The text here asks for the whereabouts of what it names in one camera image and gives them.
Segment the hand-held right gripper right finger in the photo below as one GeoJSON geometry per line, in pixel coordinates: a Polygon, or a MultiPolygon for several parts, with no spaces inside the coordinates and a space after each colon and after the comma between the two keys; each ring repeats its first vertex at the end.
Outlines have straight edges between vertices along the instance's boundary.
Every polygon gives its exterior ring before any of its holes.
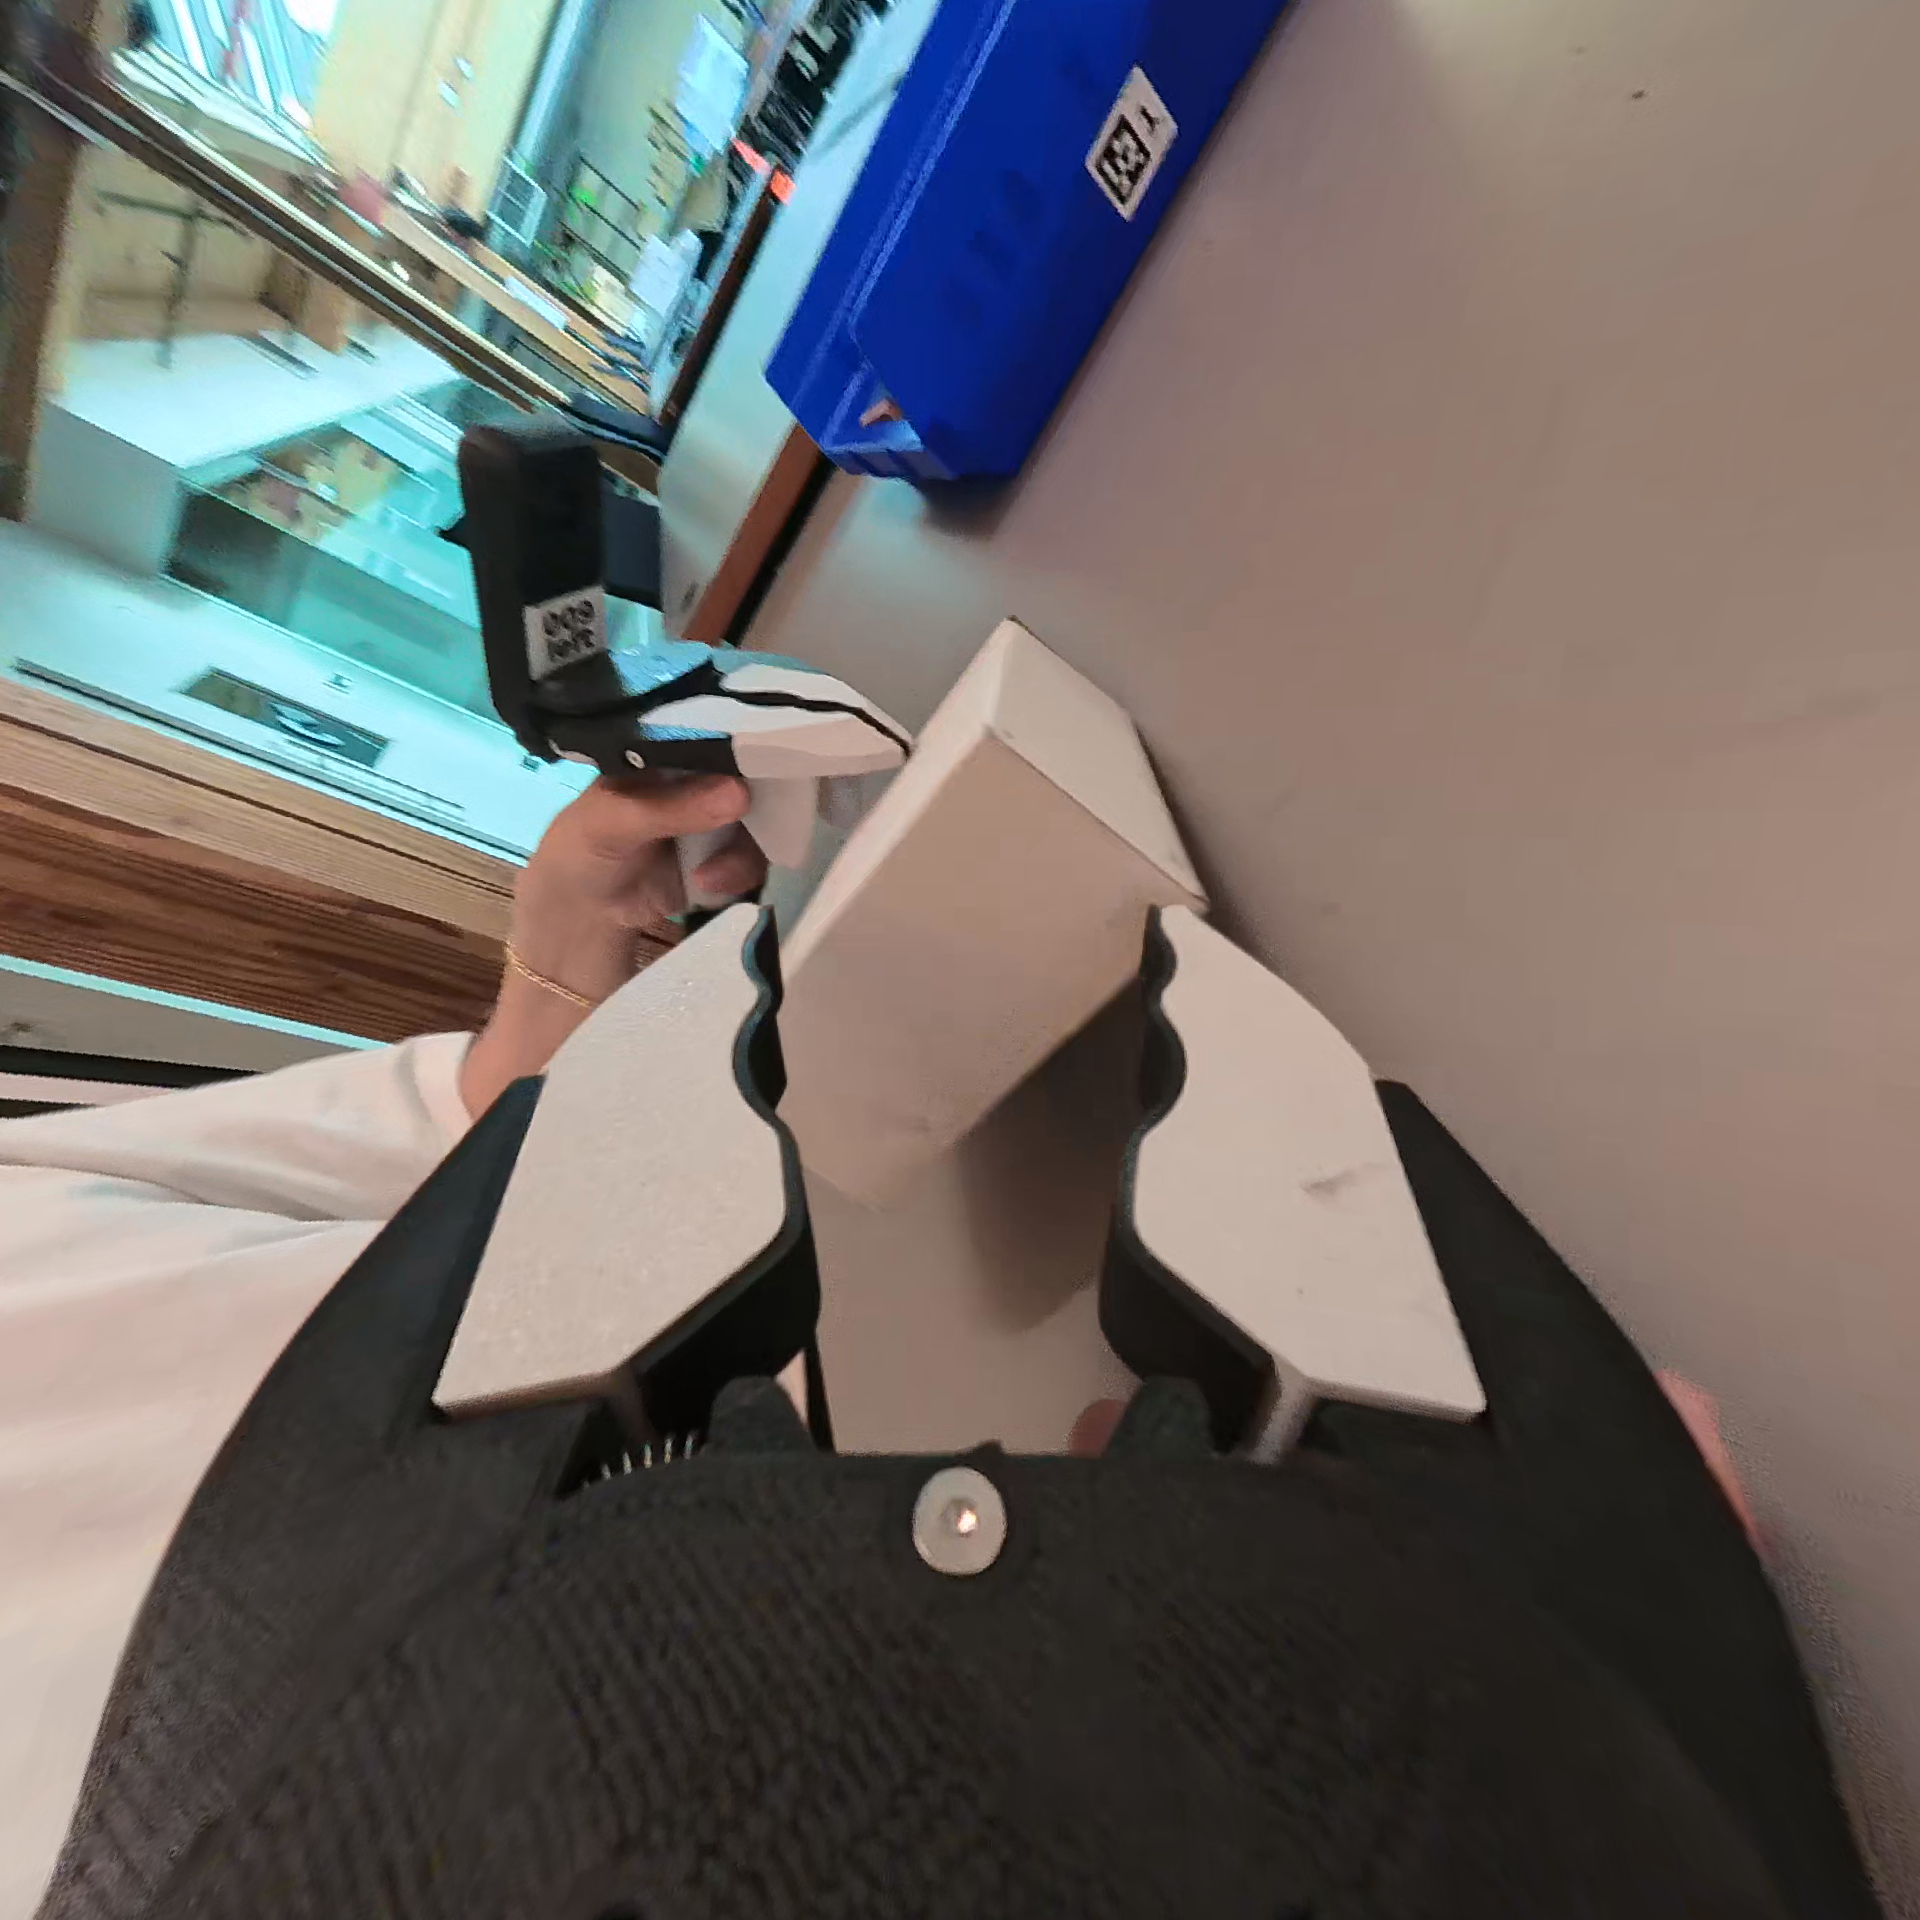
{"type": "Polygon", "coordinates": [[[1377,1080],[1309,999],[1201,913],[1141,956],[1141,1126],[1101,1260],[1101,1334],[1211,1427],[1326,1404],[1469,1426],[1486,1387],[1377,1080]]]}

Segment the white cardboard mailer box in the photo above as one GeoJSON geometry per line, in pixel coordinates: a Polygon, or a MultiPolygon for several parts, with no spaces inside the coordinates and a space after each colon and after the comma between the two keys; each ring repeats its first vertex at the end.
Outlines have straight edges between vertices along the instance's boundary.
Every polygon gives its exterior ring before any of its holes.
{"type": "Polygon", "coordinates": [[[1096,1279],[1155,906],[1206,896],[1133,721],[1001,622],[781,941],[847,1453],[1055,1453],[1121,1394],[1096,1279]]]}

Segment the person's left hand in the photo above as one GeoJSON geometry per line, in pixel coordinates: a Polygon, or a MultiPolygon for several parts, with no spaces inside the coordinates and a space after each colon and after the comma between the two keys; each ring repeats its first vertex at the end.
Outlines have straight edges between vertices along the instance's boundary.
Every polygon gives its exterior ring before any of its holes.
{"type": "Polygon", "coordinates": [[[631,772],[563,806],[514,888],[511,939],[606,989],[688,913],[731,906],[766,883],[743,830],[749,786],[727,777],[631,772]]]}

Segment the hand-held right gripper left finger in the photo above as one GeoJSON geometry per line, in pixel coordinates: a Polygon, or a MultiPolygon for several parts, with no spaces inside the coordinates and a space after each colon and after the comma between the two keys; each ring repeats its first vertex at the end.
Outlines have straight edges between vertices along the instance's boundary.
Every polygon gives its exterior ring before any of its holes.
{"type": "Polygon", "coordinates": [[[823,1289],[778,1014],[777,917],[736,905],[559,1049],[436,1385],[447,1417],[604,1398],[708,1420],[806,1354],[823,1289]]]}

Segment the white shirt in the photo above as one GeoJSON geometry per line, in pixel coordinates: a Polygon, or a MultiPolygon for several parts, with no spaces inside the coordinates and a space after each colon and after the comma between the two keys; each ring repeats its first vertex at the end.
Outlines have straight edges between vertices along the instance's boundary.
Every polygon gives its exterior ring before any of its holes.
{"type": "Polygon", "coordinates": [[[470,1127],[470,1037],[2,1127],[2,1902],[33,1917],[121,1653],[270,1365],[470,1127]]]}

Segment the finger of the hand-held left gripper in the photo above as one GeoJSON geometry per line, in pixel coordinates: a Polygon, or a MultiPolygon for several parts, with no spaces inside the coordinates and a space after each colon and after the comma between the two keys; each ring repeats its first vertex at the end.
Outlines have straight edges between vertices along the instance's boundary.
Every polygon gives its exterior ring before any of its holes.
{"type": "Polygon", "coordinates": [[[789,870],[810,857],[830,783],[894,775],[914,749],[914,736],[871,715],[657,715],[634,724],[639,767],[741,781],[747,835],[768,866],[789,870]]]}
{"type": "Polygon", "coordinates": [[[883,707],[844,681],[798,664],[709,664],[708,707],[716,724],[749,724],[747,715],[842,717],[860,724],[897,724],[883,707]]]}

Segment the person's left forearm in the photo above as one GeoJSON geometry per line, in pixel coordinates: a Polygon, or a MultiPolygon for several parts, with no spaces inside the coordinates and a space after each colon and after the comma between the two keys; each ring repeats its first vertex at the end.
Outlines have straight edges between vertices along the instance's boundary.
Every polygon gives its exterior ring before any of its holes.
{"type": "Polygon", "coordinates": [[[458,1095],[467,1119],[486,1116],[518,1080],[541,1078],[606,997],[558,958],[525,960],[507,949],[493,1014],[467,1046],[458,1069],[458,1095]]]}

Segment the blue plastic bin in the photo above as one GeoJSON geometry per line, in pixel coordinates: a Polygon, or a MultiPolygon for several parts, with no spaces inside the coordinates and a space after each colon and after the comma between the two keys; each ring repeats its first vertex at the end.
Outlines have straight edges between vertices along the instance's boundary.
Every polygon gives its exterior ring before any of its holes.
{"type": "Polygon", "coordinates": [[[1284,14],[936,4],[766,366],[818,452],[1016,477],[1284,14]]]}

